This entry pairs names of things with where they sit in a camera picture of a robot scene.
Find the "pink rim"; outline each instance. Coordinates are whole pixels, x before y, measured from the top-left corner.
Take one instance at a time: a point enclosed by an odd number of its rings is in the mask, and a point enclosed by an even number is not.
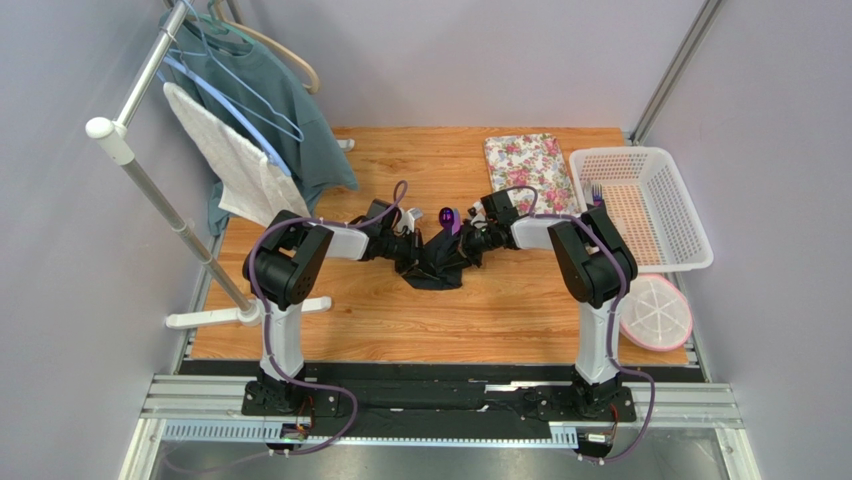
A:
[[[683,296],[683,293],[681,293],[681,291],[680,291],[680,290],[678,290],[678,288],[677,288],[677,287],[675,287],[675,286],[672,284],[672,282],[668,281],[668,280],[666,279],[666,277],[664,277],[664,276],[662,276],[662,275],[657,275],[657,274],[645,274],[645,275],[639,275],[639,276],[640,276],[640,277],[645,277],[645,278],[648,278],[648,277],[657,277],[657,278],[659,278],[659,279],[660,279],[660,280],[662,280],[663,282],[667,283],[670,287],[672,287],[672,289],[673,289],[673,290],[674,290],[674,291],[678,294],[678,296],[681,298],[681,300],[683,300],[683,303],[685,303],[685,304],[686,304],[686,309],[687,309],[687,311],[689,312],[689,324],[687,325],[687,328],[686,328],[686,335],[684,335],[683,340],[680,340],[677,344],[675,344],[675,345],[673,345],[673,346],[671,346],[671,347],[663,348],[663,347],[660,347],[660,346],[657,346],[657,345],[648,345],[648,344],[646,344],[645,342],[643,342],[642,340],[639,340],[639,339],[638,339],[638,338],[636,338],[636,336],[635,336],[635,335],[634,335],[634,334],[630,331],[630,327],[628,327],[628,326],[624,325],[624,323],[622,323],[622,322],[619,320],[618,324],[619,324],[619,326],[621,327],[621,333],[623,333],[623,334],[624,334],[624,336],[625,336],[625,337],[627,337],[627,338],[628,338],[631,342],[633,342],[634,344],[636,344],[636,345],[638,345],[638,346],[640,346],[640,347],[642,347],[642,348],[644,348],[644,349],[646,349],[646,350],[651,350],[651,351],[654,351],[654,352],[671,352],[672,350],[676,350],[676,349],[678,349],[678,348],[682,347],[682,346],[683,346],[683,344],[684,344],[684,343],[686,343],[686,341],[687,341],[687,340],[689,340],[689,336],[690,336],[690,335],[692,335],[692,308],[690,308],[690,307],[689,307],[689,302],[687,302],[687,301],[686,301],[686,297],[684,297],[684,296]]]

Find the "floral placemat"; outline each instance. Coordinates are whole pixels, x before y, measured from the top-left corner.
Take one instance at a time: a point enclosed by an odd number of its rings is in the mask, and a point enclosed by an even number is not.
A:
[[[579,215],[574,185],[562,158],[559,142],[549,133],[485,139],[485,159],[494,191],[516,185],[538,190],[536,213]],[[509,197],[521,213],[529,210],[533,194],[514,190]]]

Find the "garment rack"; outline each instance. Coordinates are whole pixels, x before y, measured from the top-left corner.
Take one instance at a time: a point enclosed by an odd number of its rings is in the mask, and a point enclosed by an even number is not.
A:
[[[261,308],[256,301],[249,300],[240,291],[231,277],[225,272],[210,250],[201,243],[195,232],[187,225],[186,221],[175,210],[163,192],[157,187],[151,177],[145,172],[136,155],[127,145],[124,138],[127,129],[133,120],[142,98],[148,91],[151,81],[154,79],[163,58],[168,53],[175,34],[186,19],[189,7],[184,2],[175,2],[169,17],[160,28],[154,45],[148,51],[142,68],[136,74],[133,85],[127,94],[127,99],[115,116],[115,120],[105,117],[96,117],[86,123],[86,134],[95,140],[98,145],[109,155],[113,161],[133,180],[133,183],[145,194],[148,201],[160,212],[160,215],[168,222],[172,231],[175,232],[187,248],[201,262],[207,273],[222,286],[222,289],[236,304],[237,309],[217,310],[212,312],[193,312],[185,314],[169,315],[166,325],[170,328],[187,329],[203,325],[217,325],[222,323],[233,323],[239,321],[245,325],[257,325],[262,318]],[[339,141],[341,148],[351,147],[352,140]],[[331,307],[329,297],[321,297],[305,300],[303,313],[324,311]]]

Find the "white wall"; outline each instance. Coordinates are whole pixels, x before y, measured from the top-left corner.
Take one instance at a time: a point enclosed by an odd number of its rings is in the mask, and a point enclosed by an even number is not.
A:
[[[632,129],[701,0],[252,0],[332,125]]]
[[[116,478],[150,378],[178,345],[164,315],[187,308],[200,267],[83,126],[115,114],[162,5],[7,3],[0,477]],[[152,90],[129,142],[206,234],[208,168]]]
[[[850,2],[727,2],[654,126],[715,264],[686,276],[764,478],[849,478]]]

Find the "perforated basket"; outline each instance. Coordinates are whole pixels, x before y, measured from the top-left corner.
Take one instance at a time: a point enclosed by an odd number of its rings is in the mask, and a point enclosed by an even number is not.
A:
[[[713,263],[713,250],[669,152],[651,147],[576,150],[568,158],[583,211],[585,182],[600,184],[607,213],[640,273],[684,272]]]

